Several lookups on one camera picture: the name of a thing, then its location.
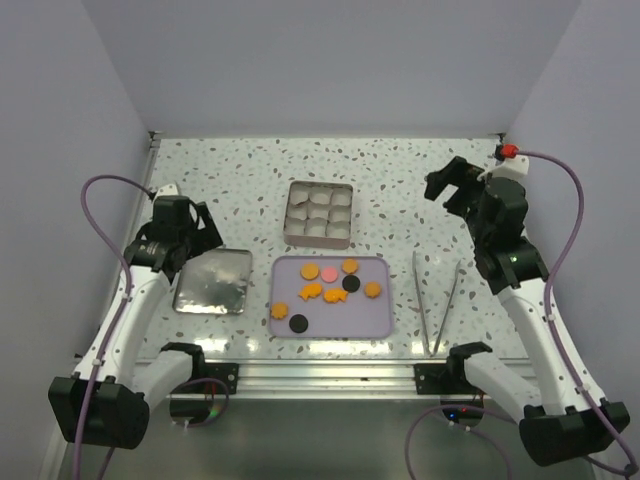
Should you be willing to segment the round orange cookie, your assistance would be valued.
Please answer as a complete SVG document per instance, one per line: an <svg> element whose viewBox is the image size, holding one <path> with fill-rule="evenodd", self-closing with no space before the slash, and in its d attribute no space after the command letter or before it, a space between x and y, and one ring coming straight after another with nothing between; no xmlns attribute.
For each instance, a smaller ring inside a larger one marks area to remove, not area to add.
<svg viewBox="0 0 640 480"><path fill-rule="evenodd" d="M306 263L300 269L300 275L307 281L312 281L320 275L320 267L315 263Z"/></svg>

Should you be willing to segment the orange fish cookie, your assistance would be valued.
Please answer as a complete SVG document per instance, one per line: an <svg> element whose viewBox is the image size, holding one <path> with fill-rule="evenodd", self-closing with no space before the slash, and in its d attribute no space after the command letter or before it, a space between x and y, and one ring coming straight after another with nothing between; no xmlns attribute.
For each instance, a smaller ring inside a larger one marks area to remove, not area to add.
<svg viewBox="0 0 640 480"><path fill-rule="evenodd" d="M328 289L324 292L323 299L329 304L345 302L349 293L342 288Z"/></svg>
<svg viewBox="0 0 640 480"><path fill-rule="evenodd" d="M303 286L299 291L298 296L303 301L314 299L319 297L323 292L323 285L321 283L309 283Z"/></svg>

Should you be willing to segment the pink round cookie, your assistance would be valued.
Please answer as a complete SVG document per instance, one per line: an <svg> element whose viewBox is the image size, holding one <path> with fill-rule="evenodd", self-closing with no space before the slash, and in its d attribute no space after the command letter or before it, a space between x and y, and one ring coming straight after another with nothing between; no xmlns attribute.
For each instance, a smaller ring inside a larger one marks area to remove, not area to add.
<svg viewBox="0 0 640 480"><path fill-rule="evenodd" d="M332 266L325 267L321 271L321 279L325 283L334 283L337 281L338 278L339 278L339 271L335 267L332 267Z"/></svg>

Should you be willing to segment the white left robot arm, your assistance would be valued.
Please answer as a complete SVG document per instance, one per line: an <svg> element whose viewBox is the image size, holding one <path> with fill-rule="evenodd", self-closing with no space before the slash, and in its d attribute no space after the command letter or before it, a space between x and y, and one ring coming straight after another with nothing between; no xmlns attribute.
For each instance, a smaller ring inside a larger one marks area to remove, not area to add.
<svg viewBox="0 0 640 480"><path fill-rule="evenodd" d="M53 379L48 399L70 443L134 449L152 410L177 388L193 393L208 379L203 349L169 342L134 371L150 321L186 263L222 246L203 202L161 195L152 217L122 255L119 290L87 353L68 377Z"/></svg>

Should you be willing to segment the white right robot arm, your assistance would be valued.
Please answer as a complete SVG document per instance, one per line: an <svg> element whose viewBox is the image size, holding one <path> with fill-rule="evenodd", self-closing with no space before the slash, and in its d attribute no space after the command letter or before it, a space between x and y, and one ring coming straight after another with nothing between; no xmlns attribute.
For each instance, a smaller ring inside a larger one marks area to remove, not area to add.
<svg viewBox="0 0 640 480"><path fill-rule="evenodd" d="M444 207L467 225L476 268L515 326L537 382L513 372L483 342L451 348L445 379L454 391L474 388L491 397L537 465L593 460L622 440L630 415L586 368L554 300L552 275L524 234L529 205L520 180L527 170L527 160L484 170L454 157L427 176L428 200L455 187Z"/></svg>

